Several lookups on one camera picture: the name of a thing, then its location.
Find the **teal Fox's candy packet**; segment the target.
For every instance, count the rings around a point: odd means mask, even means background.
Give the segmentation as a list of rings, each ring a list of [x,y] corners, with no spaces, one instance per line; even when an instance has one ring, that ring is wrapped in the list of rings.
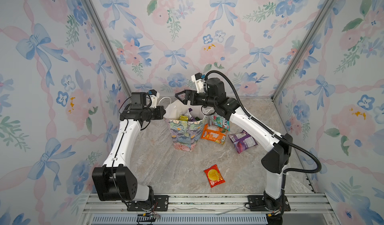
[[[209,124],[230,131],[230,122],[217,113],[209,116]]]

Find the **floral paper gift bag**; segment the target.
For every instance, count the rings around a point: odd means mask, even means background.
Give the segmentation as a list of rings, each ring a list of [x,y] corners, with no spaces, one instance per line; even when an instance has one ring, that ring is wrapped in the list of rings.
[[[191,114],[196,119],[195,122],[180,121],[180,115],[185,115],[188,108],[193,109]],[[201,138],[208,117],[213,113],[212,108],[203,106],[184,105],[179,100],[175,100],[166,107],[164,120],[170,130],[171,138],[175,149],[186,152],[194,150],[197,141]]]

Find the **orange snack packet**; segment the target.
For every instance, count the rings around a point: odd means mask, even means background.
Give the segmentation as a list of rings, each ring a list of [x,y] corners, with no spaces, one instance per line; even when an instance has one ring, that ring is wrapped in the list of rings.
[[[224,128],[221,128],[215,125],[210,126],[209,124],[206,124],[204,126],[201,139],[223,145],[227,137],[227,132],[228,130]]]

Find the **small purple snack packet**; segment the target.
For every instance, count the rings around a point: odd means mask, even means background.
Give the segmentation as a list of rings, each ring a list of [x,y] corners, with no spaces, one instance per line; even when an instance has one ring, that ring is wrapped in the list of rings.
[[[238,154],[244,152],[245,150],[257,146],[258,142],[245,130],[242,130],[237,134],[230,134],[229,138],[234,144],[234,147]]]

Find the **red snack packet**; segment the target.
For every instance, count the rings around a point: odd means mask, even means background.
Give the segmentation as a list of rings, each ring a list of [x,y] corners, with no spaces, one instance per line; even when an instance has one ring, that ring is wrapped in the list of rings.
[[[217,165],[213,165],[212,167],[204,170],[204,172],[211,188],[226,182]]]

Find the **yellow snack packet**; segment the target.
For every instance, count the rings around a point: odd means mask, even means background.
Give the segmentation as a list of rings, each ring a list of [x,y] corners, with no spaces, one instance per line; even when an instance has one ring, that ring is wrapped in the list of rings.
[[[189,117],[185,116],[185,115],[180,115],[179,120],[180,121],[184,121],[184,122],[188,122],[189,121]]]

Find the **large purple snack packet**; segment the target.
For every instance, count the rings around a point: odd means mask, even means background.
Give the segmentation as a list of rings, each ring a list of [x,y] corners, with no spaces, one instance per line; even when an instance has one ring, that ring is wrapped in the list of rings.
[[[195,122],[196,121],[196,119],[191,114],[192,111],[193,111],[193,109],[188,108],[187,112],[185,113],[185,116],[188,117],[189,122]]]

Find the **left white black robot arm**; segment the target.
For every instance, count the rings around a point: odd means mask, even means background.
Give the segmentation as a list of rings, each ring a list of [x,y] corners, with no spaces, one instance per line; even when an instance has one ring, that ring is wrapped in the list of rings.
[[[113,148],[101,167],[96,167],[92,179],[100,201],[153,201],[153,189],[139,184],[131,172],[132,151],[144,122],[162,120],[166,111],[163,106],[124,110]]]

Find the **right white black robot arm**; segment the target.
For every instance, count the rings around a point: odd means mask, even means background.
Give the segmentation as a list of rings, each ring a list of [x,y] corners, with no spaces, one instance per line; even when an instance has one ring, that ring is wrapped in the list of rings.
[[[211,107],[214,111],[241,127],[267,152],[261,160],[267,171],[266,188],[264,191],[264,207],[274,214],[285,211],[285,171],[288,167],[291,149],[282,134],[270,129],[252,116],[244,107],[240,98],[230,98],[226,93],[209,95],[194,90],[184,90],[176,93],[175,97],[185,105]]]

